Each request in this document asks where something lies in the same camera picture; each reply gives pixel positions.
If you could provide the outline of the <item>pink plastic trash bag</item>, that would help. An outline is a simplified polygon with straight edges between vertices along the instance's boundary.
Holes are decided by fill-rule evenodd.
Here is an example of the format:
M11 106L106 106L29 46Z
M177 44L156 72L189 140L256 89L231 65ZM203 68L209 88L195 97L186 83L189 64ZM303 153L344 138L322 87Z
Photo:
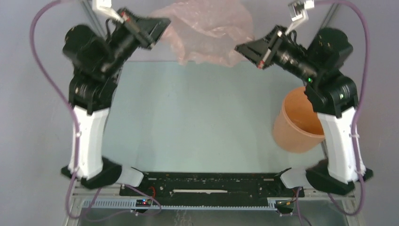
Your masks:
M181 65L194 61L233 67L244 59L236 45L254 39L252 16L239 0L178 0L151 16L170 19L161 41Z

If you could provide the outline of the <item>orange trash bin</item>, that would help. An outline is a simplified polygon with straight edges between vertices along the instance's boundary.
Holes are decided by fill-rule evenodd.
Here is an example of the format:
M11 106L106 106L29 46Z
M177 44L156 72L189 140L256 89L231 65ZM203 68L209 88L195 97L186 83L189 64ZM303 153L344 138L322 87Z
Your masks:
M276 144L290 153L305 153L325 140L320 120L304 92L305 87L298 87L285 96L272 128Z

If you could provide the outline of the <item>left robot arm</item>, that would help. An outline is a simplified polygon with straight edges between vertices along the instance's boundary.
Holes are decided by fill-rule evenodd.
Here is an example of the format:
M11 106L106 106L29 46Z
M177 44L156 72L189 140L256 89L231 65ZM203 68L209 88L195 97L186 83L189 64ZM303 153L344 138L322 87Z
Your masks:
M141 17L126 8L117 14L121 21L115 21L115 30L106 38L85 24L71 28L65 36L63 54L74 69L68 102L77 119L77 136L70 163L61 173L79 179L87 189L127 184L137 196L143 196L149 190L144 174L103 156L103 135L123 65L138 48L152 49L171 21Z

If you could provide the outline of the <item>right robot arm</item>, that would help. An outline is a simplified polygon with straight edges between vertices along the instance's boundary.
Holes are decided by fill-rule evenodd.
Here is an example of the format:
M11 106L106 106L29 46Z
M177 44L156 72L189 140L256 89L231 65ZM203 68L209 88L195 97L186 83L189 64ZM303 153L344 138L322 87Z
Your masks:
M263 38L235 46L235 51L264 70L277 65L305 83L304 94L321 122L327 145L327 157L299 176L295 169L279 173L274 192L285 197L293 187L310 186L328 194L347 195L356 182L365 182L373 171L362 162L357 127L359 112L355 82L340 72L352 53L347 35L336 28L320 29L309 47L296 42L296 32L275 26Z

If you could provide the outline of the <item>small electronics board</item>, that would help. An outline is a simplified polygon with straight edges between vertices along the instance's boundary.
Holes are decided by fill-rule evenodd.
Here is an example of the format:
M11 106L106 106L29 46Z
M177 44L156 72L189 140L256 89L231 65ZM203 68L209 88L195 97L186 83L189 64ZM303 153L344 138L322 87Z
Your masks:
M138 199L136 200L136 207L151 207L152 202L151 200L146 200L146 199Z

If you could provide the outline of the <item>left corner frame post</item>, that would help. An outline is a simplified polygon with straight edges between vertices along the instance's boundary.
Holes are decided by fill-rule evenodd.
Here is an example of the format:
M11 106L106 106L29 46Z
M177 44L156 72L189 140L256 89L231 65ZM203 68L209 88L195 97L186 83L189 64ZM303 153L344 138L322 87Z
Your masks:
M81 50L84 64L90 71L109 71L117 61L117 41L120 23L92 10L92 0L84 0L82 5L91 25L85 29L84 44Z

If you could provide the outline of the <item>corner frame post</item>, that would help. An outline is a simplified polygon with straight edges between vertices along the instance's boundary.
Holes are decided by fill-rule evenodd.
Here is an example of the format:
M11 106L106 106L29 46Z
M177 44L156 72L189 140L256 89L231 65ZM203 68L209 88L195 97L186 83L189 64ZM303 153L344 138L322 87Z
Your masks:
M92 0L84 0L82 5L91 25L85 29L84 44L81 50L84 64L90 71L109 71L117 61L117 41L120 23L92 10Z
M338 9L337 4L333 3L332 6L322 6L322 8L326 10L319 18L301 63L316 71L341 67L348 41L347 36L341 30L328 26Z

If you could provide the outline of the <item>right corner frame post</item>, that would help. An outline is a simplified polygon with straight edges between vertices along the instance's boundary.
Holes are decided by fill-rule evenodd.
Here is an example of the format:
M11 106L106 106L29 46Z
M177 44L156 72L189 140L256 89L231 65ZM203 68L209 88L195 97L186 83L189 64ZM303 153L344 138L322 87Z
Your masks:
M333 3L332 6L322 6L322 8L326 10L319 18L301 63L316 71L341 67L348 41L347 36L341 30L328 26L338 9L337 4Z

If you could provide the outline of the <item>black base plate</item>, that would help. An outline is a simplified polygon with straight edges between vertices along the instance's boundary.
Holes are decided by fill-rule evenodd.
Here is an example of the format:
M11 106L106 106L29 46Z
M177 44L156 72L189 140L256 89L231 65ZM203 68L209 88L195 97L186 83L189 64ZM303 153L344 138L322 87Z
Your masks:
M155 198L169 193L233 193L255 194L260 197L284 197L290 191L285 188L276 173L187 173L146 172L137 188Z

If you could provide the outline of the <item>aluminium frame rail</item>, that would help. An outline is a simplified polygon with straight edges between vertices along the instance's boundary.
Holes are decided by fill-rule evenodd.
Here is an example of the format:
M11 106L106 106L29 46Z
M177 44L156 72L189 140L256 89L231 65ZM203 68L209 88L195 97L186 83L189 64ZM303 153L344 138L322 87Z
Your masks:
M131 192L131 189L121 189L111 186L95 192L83 193L80 187L74 189L70 197L70 208L106 208L127 210L277 210L283 204L295 199L290 191L284 197L260 197L255 194L233 193L169 193L166 197L156 194L151 200L151 207L136 207L136 200L148 198L137 194L122 196L122 192Z

